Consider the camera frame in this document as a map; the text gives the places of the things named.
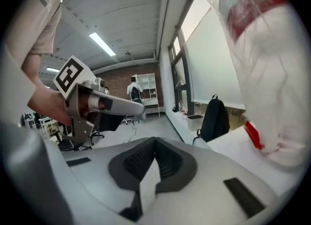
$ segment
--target person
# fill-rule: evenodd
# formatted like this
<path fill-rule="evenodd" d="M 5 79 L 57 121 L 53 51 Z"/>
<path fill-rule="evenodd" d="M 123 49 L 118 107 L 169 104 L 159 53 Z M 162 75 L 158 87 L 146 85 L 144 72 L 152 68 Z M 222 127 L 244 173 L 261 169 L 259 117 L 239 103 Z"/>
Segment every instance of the person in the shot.
<path fill-rule="evenodd" d="M 132 76 L 131 77 L 131 84 L 129 86 L 127 86 L 127 94 L 130 96 L 131 100 L 136 102 L 136 103 L 140 103 L 141 102 L 141 94 L 143 90 L 141 88 L 141 86 L 136 83 L 136 77 Z M 144 113 L 142 115 L 138 115 L 135 117 L 136 123 L 141 123 L 144 122 Z"/>
<path fill-rule="evenodd" d="M 53 53 L 53 41 L 57 24 L 61 17 L 61 0 L 25 0 L 12 20 L 4 37 L 4 63 L 1 69 L 1 103 L 15 108 L 7 108 L 0 118 L 18 123 L 20 107 L 28 103 L 33 111 L 70 125 L 70 117 L 65 110 L 65 100 L 59 91 L 46 88 L 38 76 L 41 56 Z M 24 100 L 15 100 L 10 88 L 18 82 Z M 87 105 L 88 98 L 81 97 L 80 105 Z"/>
<path fill-rule="evenodd" d="M 104 87 L 104 93 L 106 94 L 106 95 L 110 95 L 110 93 L 109 93 L 109 88 L 108 87 Z"/>

